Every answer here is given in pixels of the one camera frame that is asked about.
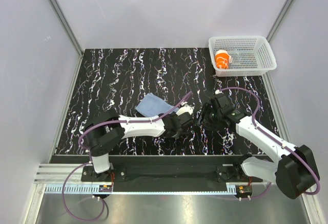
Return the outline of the light blue towel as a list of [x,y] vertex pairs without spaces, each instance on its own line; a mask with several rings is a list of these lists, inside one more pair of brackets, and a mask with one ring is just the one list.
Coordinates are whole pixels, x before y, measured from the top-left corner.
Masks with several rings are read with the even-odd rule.
[[144,117],[153,117],[159,114],[164,114],[173,108],[163,99],[148,93],[136,106],[135,110]]

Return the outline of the orange and white towel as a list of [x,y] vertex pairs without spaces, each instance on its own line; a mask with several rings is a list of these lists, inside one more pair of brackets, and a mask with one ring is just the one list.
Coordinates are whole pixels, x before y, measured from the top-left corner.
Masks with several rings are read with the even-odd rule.
[[229,64],[232,62],[232,57],[226,50],[218,50],[215,53],[215,66],[218,69],[228,69]]

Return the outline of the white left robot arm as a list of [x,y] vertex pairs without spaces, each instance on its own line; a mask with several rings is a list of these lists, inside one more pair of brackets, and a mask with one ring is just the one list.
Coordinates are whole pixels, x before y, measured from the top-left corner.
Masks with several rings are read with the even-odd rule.
[[93,175],[100,181],[111,174],[109,152],[130,137],[162,137],[177,139],[193,125],[193,110],[180,108],[176,113],[153,117],[126,117],[111,109],[90,122],[78,140],[89,153]]

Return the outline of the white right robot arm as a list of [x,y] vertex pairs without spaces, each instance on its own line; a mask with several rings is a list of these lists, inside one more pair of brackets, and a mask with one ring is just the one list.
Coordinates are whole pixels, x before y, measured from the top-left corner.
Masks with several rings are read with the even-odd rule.
[[320,190],[320,176],[312,150],[287,142],[261,125],[253,115],[242,108],[234,108],[223,93],[218,93],[204,103],[198,116],[198,124],[217,131],[221,128],[233,130],[262,150],[270,160],[261,160],[247,155],[233,168],[233,176],[238,181],[256,177],[275,183],[288,198],[295,199],[308,194],[309,188],[316,186],[312,194]]

